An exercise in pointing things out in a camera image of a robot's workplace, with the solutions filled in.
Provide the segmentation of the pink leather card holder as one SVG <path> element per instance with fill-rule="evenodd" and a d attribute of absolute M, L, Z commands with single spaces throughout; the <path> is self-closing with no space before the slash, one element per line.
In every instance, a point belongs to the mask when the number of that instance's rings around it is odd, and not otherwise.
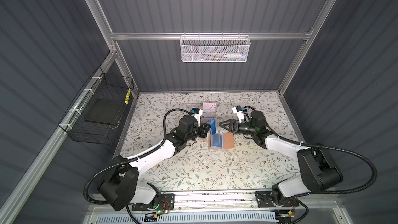
<path fill-rule="evenodd" d="M 233 149 L 235 147 L 234 134 L 223 133 L 210 135 L 208 140 L 208 147 L 210 149 Z"/>

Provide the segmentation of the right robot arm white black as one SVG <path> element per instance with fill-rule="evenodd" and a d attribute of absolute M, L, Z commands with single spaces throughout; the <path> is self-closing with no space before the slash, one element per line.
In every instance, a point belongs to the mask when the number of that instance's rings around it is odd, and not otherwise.
<path fill-rule="evenodd" d="M 272 187 L 271 197 L 275 206 L 283 206 L 293 197 L 321 194 L 343 181 L 343 174 L 326 149 L 285 141 L 271 129 L 261 111 L 252 111 L 251 115 L 243 111 L 236 114 L 237 120 L 229 119 L 220 122 L 219 126 L 234 134 L 249 135 L 258 146 L 298 162 L 298 176 L 285 179 Z"/>

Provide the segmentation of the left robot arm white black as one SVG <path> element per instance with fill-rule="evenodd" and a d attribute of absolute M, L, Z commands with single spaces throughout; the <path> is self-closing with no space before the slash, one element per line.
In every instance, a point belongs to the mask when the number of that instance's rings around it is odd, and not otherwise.
<path fill-rule="evenodd" d="M 116 211 L 129 204 L 142 204 L 149 209 L 156 209 L 161 201 L 160 190 L 152 183 L 141 184 L 139 181 L 149 169 L 186 148 L 189 141 L 207 137 L 211 125 L 200 123 L 199 118 L 197 114 L 183 116 L 178 127 L 167 133 L 164 140 L 136 157 L 117 156 L 116 162 L 130 162 L 105 171 L 98 190 L 107 204 Z"/>

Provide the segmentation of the clear acrylic card organizer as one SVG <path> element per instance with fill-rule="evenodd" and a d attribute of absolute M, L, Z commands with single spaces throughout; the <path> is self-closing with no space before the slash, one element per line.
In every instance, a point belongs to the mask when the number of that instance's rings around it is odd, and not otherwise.
<path fill-rule="evenodd" d="M 215 102 L 201 102 L 201 103 L 190 103 L 186 105 L 187 110 L 193 108 L 199 108 L 203 111 L 200 117 L 200 123 L 209 123 L 211 119 L 215 119 L 217 115 L 217 103 Z"/>

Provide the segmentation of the pink card in organizer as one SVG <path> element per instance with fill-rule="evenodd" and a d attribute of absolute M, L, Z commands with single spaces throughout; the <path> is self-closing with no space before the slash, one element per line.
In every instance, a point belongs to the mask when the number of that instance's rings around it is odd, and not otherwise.
<path fill-rule="evenodd" d="M 217 104 L 214 102 L 204 102 L 203 105 L 203 111 L 204 112 L 215 112 L 217 109 Z"/>

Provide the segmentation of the white tube in basket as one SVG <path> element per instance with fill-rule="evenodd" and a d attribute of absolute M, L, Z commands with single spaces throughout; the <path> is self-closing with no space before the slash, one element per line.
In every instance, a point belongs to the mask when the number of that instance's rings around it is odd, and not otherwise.
<path fill-rule="evenodd" d="M 246 54 L 245 53 L 231 53 L 224 55 L 225 58 L 236 60 L 236 61 L 246 61 Z"/>

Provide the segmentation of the yellow tag on basket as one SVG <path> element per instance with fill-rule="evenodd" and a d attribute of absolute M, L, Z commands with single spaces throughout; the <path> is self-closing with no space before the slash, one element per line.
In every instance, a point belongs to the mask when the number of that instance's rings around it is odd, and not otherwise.
<path fill-rule="evenodd" d="M 128 103 L 129 103 L 130 95 L 131 95 L 131 89 L 129 89 L 129 90 L 127 91 L 126 96 L 125 96 L 124 103 L 125 103 L 126 105 L 128 105 Z"/>

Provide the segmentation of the black pad in basket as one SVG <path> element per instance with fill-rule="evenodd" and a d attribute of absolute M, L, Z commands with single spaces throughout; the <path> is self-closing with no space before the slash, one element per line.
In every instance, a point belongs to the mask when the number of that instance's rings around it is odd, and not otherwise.
<path fill-rule="evenodd" d="M 120 114 L 122 103 L 105 99 L 96 99 L 85 121 L 100 124 L 113 124 Z"/>

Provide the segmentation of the aluminium front rail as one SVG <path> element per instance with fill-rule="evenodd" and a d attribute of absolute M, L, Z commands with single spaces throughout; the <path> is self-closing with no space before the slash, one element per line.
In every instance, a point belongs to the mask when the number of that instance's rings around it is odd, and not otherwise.
<path fill-rule="evenodd" d="M 248 210 L 289 210 L 296 212 L 306 205 L 309 209 L 334 209 L 339 207 L 338 199 L 334 195 L 306 195 L 299 197 L 300 206 L 259 208 L 255 198 L 255 191 L 270 189 L 243 190 L 199 190 L 172 191 L 175 194 L 174 209 L 171 212 L 204 212 L 204 211 L 248 211 Z"/>

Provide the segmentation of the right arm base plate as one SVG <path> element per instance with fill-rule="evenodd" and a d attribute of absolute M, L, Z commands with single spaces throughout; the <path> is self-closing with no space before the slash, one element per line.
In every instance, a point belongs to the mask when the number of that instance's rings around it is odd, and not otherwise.
<path fill-rule="evenodd" d="M 255 198 L 259 208 L 267 208 L 267 207 L 296 208 L 300 206 L 300 204 L 293 198 L 273 196 L 272 190 L 255 191 Z"/>

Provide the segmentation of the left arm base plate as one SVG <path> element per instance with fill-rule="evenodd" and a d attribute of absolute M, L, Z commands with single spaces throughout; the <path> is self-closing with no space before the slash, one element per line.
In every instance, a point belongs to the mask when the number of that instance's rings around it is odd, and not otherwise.
<path fill-rule="evenodd" d="M 149 204 L 133 203 L 131 205 L 132 211 L 171 211 L 174 209 L 175 194 L 161 193 L 156 196 Z"/>

